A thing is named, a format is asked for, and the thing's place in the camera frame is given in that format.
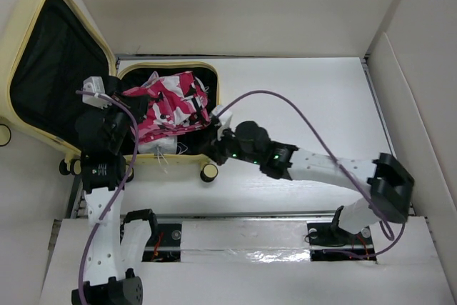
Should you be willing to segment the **white towel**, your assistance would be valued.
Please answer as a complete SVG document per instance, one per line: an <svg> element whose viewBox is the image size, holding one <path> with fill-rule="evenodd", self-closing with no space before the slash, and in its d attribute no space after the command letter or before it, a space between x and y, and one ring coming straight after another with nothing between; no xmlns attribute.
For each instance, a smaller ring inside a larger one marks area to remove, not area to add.
<svg viewBox="0 0 457 305"><path fill-rule="evenodd" d="M165 136L163 138L140 143L138 152L140 154L175 154L178 147L176 136Z"/></svg>

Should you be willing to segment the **pink camouflage shorts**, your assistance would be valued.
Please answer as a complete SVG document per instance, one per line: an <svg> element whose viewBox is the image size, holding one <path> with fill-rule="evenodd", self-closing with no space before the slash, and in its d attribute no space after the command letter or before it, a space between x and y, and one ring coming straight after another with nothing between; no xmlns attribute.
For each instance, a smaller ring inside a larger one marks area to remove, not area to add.
<svg viewBox="0 0 457 305"><path fill-rule="evenodd" d="M123 95L149 97L146 119L139 124L140 144L197 131L210 123L208 95L192 71L170 76L159 76L155 71L146 83Z"/></svg>

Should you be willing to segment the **white grey headphones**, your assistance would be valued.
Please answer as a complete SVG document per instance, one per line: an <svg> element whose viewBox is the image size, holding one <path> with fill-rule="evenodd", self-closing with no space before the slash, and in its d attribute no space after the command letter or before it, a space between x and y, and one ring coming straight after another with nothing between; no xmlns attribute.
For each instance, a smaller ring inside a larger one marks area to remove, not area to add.
<svg viewBox="0 0 457 305"><path fill-rule="evenodd" d="M194 84L198 94L208 95L209 87L205 86L204 83L198 77L194 77Z"/></svg>

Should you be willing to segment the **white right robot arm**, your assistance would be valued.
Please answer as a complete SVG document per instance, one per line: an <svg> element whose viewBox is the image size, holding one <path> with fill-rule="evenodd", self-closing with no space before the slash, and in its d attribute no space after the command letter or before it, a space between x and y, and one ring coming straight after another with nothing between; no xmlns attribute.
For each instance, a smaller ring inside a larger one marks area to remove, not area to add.
<svg viewBox="0 0 457 305"><path fill-rule="evenodd" d="M337 159L274 141L254 121L245 121L234 130L214 121L202 152L218 165L228 159L255 164L272 179L316 181L358 192L361 198L340 206L329 227L338 243L346 243L373 224L408 221L415 180L391 154L381 153L373 160Z"/></svg>

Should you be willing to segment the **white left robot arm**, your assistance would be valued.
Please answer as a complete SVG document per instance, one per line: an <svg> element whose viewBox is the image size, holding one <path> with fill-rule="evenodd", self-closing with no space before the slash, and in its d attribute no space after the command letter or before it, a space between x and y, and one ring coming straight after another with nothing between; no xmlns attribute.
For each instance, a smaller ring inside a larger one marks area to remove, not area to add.
<svg viewBox="0 0 457 305"><path fill-rule="evenodd" d="M76 122L91 231L71 302L142 304L144 287L138 269L146 245L159 238L159 228L151 209L131 211L121 218L125 185L133 170L133 164L121 153L121 145L127 134L139 138L147 100L90 91L80 91L80 95L84 103L99 110L85 113Z"/></svg>

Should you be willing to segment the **yellow open suitcase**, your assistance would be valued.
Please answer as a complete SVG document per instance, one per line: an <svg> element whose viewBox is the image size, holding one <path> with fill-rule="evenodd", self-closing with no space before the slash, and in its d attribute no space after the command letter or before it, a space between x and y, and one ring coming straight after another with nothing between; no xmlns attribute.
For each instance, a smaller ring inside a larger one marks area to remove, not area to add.
<svg viewBox="0 0 457 305"><path fill-rule="evenodd" d="M123 70L73 0L18 0L1 38L1 117L12 127L63 152L63 175L79 173L74 128L89 109L77 91L90 76L127 90L157 72L192 71L209 87L210 109L219 105L219 76L200 61L143 62Z"/></svg>

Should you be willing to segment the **metal base rail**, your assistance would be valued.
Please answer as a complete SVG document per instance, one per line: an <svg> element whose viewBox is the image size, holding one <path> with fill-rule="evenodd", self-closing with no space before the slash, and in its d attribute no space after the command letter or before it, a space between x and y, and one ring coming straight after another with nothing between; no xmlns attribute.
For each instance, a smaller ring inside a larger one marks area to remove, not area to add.
<svg viewBox="0 0 457 305"><path fill-rule="evenodd" d="M374 260L369 228L337 236L327 219L228 217L163 219L145 262L276 263Z"/></svg>

